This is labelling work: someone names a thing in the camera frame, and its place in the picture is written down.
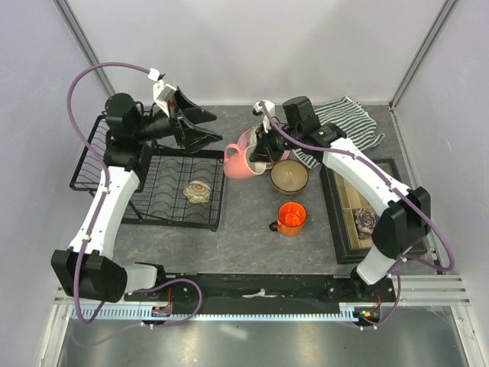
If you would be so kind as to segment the orange mug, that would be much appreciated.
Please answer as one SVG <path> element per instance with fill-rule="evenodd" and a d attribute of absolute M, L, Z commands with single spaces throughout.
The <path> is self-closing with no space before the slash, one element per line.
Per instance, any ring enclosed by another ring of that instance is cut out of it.
<path fill-rule="evenodd" d="M 277 220 L 269 225 L 269 230 L 294 236 L 300 233 L 306 219 L 307 211 L 302 204 L 287 202 L 278 209 Z"/>

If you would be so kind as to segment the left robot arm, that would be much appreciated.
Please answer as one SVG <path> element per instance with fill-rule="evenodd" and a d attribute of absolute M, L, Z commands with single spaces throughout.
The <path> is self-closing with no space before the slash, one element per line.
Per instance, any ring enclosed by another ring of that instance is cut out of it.
<path fill-rule="evenodd" d="M 124 268 L 112 260 L 115 237 L 134 192 L 147 178 L 154 142 L 173 136 L 186 154 L 194 154 L 222 136 L 202 124 L 216 115 L 191 102 L 180 88 L 154 92 L 157 111 L 146 111 L 127 93 L 107 99 L 102 119 L 108 126 L 101 157 L 100 182 L 80 230 L 66 250 L 56 250 L 51 266 L 65 293 L 116 303 L 132 291 L 150 300 L 167 294 L 158 267 L 136 264 Z"/>

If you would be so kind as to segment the pink plate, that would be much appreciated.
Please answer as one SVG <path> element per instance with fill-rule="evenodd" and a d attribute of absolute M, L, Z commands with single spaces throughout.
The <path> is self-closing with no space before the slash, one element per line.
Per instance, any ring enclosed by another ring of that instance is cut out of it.
<path fill-rule="evenodd" d="M 246 130 L 245 132 L 243 132 L 241 134 L 241 136 L 239 137 L 238 139 L 238 142 L 237 142 L 237 145 L 242 148 L 242 149 L 245 149 L 247 146 L 249 146 L 249 136 L 250 136 L 250 133 L 251 133 L 251 129 L 249 128 L 248 130 Z M 290 151 L 284 151 L 282 153 L 282 156 L 280 157 L 281 160 L 284 160 L 284 159 L 287 159 L 290 155 Z"/>

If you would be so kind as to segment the speckled grey plate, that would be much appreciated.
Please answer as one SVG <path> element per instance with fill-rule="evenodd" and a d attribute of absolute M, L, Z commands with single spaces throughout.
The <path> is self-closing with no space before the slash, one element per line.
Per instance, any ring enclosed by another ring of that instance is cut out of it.
<path fill-rule="evenodd" d="M 264 133 L 264 128 L 261 123 L 257 123 L 250 128 L 248 135 L 248 145 L 256 146 L 260 141 L 262 135 Z"/>

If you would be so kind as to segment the pink mug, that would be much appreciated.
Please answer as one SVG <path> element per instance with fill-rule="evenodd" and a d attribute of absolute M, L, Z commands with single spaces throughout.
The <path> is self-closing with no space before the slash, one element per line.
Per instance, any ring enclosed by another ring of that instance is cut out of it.
<path fill-rule="evenodd" d="M 224 150 L 224 173 L 227 178 L 243 180 L 262 175 L 267 164 L 261 161 L 250 160 L 255 145 L 241 148 L 237 144 L 229 144 Z"/>

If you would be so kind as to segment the patterned small bowl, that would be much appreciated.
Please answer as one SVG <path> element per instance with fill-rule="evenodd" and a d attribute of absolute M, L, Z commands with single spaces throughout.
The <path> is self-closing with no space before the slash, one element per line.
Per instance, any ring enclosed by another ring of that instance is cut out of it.
<path fill-rule="evenodd" d="M 193 204 L 208 203 L 211 199 L 211 194 L 210 187 L 199 180 L 193 180 L 183 188 L 183 195 Z"/>

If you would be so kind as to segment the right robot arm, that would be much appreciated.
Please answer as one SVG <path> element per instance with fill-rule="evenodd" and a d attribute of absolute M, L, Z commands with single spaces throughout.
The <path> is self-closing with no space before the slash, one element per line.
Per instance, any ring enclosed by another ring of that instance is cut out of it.
<path fill-rule="evenodd" d="M 430 195 L 422 187 L 413 190 L 382 171 L 336 124 L 322 124 L 307 97 L 283 104 L 283 125 L 275 119 L 273 108 L 267 100 L 253 106 L 254 115 L 263 120 L 251 159 L 271 161 L 284 151 L 300 148 L 346 179 L 377 214 L 373 245 L 351 271 L 346 288 L 355 299 L 369 300 L 397 259 L 429 234 Z"/>

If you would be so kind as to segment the brown bowl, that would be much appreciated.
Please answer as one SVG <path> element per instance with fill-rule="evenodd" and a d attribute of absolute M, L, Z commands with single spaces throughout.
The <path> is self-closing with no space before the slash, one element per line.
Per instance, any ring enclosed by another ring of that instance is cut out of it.
<path fill-rule="evenodd" d="M 283 195 L 301 192 L 309 182 L 309 171 L 299 161 L 283 160 L 276 163 L 270 172 L 270 181 Z"/>

